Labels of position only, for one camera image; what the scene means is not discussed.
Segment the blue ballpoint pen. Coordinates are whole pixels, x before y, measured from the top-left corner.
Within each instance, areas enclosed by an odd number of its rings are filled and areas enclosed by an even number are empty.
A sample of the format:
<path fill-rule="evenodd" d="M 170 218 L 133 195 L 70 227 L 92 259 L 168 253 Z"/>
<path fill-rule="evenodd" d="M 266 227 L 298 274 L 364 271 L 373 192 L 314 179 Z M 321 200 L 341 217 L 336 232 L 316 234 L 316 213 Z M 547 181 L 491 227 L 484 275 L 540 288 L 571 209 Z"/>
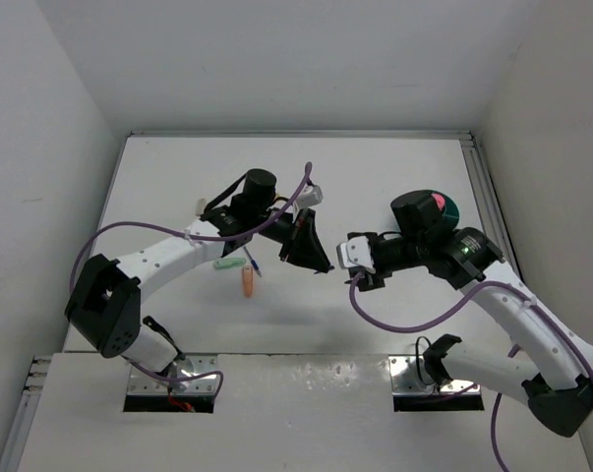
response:
<path fill-rule="evenodd" d="M 248 247 L 247 246 L 244 246 L 243 247 L 243 251 L 246 254 L 246 257 L 248 258 L 248 260 L 250 261 L 250 264 L 251 264 L 251 266 L 252 266 L 255 274 L 258 277 L 262 277 L 263 275 L 262 275 L 262 272 L 261 272 L 261 268 L 260 268 L 258 262 L 256 261 L 256 259 L 253 257 L 253 255 L 250 252 L 250 250 L 248 249 Z"/>

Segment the pink capped glue bottle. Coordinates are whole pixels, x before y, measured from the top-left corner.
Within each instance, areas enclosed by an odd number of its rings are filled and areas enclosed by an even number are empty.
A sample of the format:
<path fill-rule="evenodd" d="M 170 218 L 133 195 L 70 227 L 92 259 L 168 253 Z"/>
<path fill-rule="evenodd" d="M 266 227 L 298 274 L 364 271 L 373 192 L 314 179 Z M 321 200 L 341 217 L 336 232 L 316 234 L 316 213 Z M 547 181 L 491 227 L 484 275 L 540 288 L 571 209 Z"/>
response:
<path fill-rule="evenodd" d="M 437 204 L 437 207 L 439 208 L 439 210 L 443 210 L 445 208 L 446 202 L 445 202 L 445 197 L 442 196 L 441 194 L 437 194 L 437 193 L 433 193 L 432 197 L 434 199 L 434 201 Z"/>

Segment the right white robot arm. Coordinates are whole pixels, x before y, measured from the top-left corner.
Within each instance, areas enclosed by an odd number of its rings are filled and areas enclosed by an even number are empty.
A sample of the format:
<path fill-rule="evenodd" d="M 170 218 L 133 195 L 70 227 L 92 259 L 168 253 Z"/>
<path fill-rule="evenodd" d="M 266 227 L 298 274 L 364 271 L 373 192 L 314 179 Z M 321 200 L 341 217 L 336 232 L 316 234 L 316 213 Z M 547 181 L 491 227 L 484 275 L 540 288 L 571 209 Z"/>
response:
<path fill-rule="evenodd" d="M 383 330 L 409 334 L 439 325 L 475 303 L 527 361 L 495 357 L 444 334 L 421 353 L 418 368 L 436 386 L 454 380 L 486 386 L 526 406 L 551 432 L 572 437 L 593 412 L 593 345 L 551 313 L 485 233 L 457 226 L 459 210 L 450 197 L 434 190 L 412 191 L 390 207 L 397 237 L 354 232 L 337 247 L 340 265 L 351 277 L 349 299 L 383 288 L 394 273 L 415 267 L 446 281 L 463 297 L 443 315 L 416 326 L 379 322 L 360 306 L 355 311 Z"/>

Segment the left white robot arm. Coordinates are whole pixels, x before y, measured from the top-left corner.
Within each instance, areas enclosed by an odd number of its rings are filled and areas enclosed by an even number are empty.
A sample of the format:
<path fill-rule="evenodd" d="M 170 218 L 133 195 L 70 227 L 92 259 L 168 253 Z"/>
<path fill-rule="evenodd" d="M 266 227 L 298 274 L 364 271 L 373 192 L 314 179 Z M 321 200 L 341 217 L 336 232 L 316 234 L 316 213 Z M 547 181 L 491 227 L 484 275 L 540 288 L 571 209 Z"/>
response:
<path fill-rule="evenodd" d="M 78 256 L 65 317 L 102 357 L 122 357 L 153 375 L 166 372 L 183 353 L 166 329 L 142 317 L 143 302 L 186 272 L 245 247 L 256 235 L 279 244 L 282 262 L 329 272 L 332 264 L 315 224 L 314 207 L 323 198 L 308 175 L 284 198 L 271 172 L 250 169 L 207 202 L 187 227 L 160 227 L 165 239 L 117 258 Z"/>

